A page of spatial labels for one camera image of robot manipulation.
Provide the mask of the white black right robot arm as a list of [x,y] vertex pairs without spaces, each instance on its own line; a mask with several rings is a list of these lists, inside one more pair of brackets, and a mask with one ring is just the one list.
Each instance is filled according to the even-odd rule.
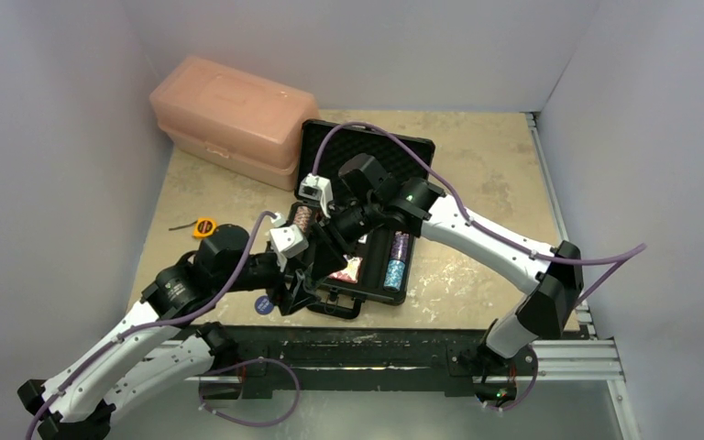
[[560,338],[583,289],[580,268],[565,263],[580,255],[578,247],[533,241],[464,210],[454,195],[424,178],[399,182],[368,154],[359,154],[340,170],[351,193],[333,200],[331,182],[306,175],[299,195],[316,201],[321,220],[311,225],[307,241],[313,252],[305,279],[318,281],[343,269],[358,240],[375,229],[403,232],[457,250],[513,284],[523,295],[495,321],[478,348],[481,367],[499,373],[522,348],[537,339]]

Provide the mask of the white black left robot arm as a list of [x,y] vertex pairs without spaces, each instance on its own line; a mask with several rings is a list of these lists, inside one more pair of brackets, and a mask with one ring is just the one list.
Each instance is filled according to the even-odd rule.
[[230,292],[269,291],[284,314],[303,306],[316,264],[301,259],[320,232],[287,225],[271,212],[269,246],[252,252],[256,230],[220,225],[198,249],[159,272],[119,323],[82,357],[49,379],[17,391],[33,418],[25,437],[104,439],[129,413],[174,384],[245,366],[237,342],[219,323],[204,324],[171,351],[164,342],[210,312]]

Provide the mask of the black poker carrying case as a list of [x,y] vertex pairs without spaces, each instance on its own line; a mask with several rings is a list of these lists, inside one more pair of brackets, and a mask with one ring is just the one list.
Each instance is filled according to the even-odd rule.
[[[335,124],[309,120],[302,126],[302,145],[298,176],[303,179],[311,171],[332,183],[334,202],[332,214],[351,204],[376,206],[382,213],[393,211],[405,204],[407,196],[417,202],[426,200],[429,184],[428,167],[435,154],[435,143],[426,138],[395,135],[386,137],[365,127],[338,127]],[[300,205],[313,209],[311,227],[322,227],[325,217],[318,203],[300,198],[295,192],[296,203],[291,207],[289,224]],[[401,231],[410,235],[409,253],[403,285],[399,291],[385,291],[382,283],[388,262],[391,260],[391,244],[394,233]],[[405,223],[382,223],[361,237],[352,247],[344,248],[345,256],[362,257],[359,282],[351,284],[328,277],[313,284],[317,291],[325,291],[328,301],[309,305],[310,311],[351,320],[358,316],[361,304],[366,300],[388,305],[403,303],[407,280],[412,263],[415,237],[413,227]],[[290,264],[286,275],[292,277],[296,270],[309,275],[312,261],[309,248],[300,255],[295,264]]]

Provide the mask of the orange brown chip stack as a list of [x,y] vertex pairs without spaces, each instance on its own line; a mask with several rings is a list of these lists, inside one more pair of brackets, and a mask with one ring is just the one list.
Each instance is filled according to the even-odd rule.
[[313,218],[314,218],[313,209],[307,205],[300,205],[297,207],[297,209],[295,211],[295,214],[292,219],[292,223],[295,226],[297,226],[298,229],[303,234],[306,234]]

